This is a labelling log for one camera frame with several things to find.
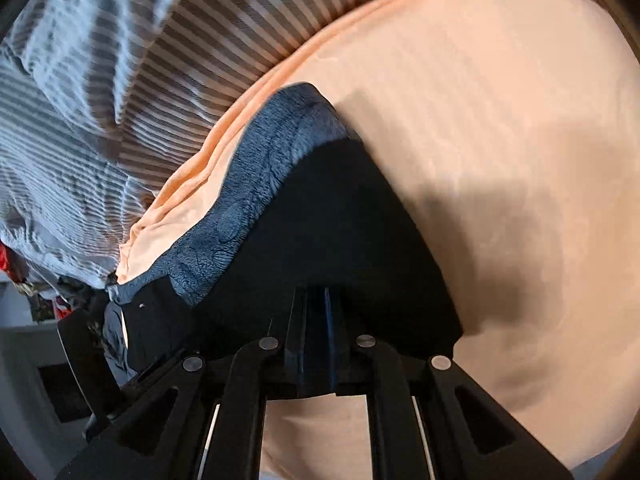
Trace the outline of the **black pants with patterned lining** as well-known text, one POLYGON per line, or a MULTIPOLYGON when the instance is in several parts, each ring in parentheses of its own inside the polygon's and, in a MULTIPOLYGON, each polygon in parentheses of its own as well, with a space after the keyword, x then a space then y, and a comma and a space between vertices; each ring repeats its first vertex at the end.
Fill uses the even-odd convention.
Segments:
POLYGON ((416 359, 450 356, 462 327, 439 266, 356 132, 311 84, 250 121, 218 198, 137 278, 115 288, 130 370, 180 348, 217 358, 282 338, 297 294, 308 337, 369 334, 416 359))

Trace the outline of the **white shelf unit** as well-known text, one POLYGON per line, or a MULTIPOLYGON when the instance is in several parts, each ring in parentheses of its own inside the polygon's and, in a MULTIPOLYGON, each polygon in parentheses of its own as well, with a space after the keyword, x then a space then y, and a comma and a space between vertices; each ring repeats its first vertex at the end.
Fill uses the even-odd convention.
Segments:
POLYGON ((28 299, 1 285, 1 430, 38 479, 53 479, 85 446, 90 410, 56 323, 32 319, 28 299))

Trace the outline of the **orange blanket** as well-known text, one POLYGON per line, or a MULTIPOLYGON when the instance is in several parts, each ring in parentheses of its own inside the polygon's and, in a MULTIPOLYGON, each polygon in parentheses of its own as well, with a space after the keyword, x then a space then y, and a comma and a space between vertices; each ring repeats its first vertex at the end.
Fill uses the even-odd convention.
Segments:
POLYGON ((308 81, 370 148, 463 324, 456 361, 565 466, 639 408, 639 64, 593 0, 374 0, 258 79, 120 248, 119 281, 217 197, 250 118, 308 81))

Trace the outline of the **grey white striped duvet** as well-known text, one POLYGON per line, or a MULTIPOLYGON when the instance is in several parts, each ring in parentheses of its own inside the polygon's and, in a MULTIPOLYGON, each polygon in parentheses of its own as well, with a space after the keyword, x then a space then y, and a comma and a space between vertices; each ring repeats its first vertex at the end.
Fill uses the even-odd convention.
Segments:
POLYGON ((1 239, 102 287, 234 101, 369 0, 30 0, 1 44, 1 239))

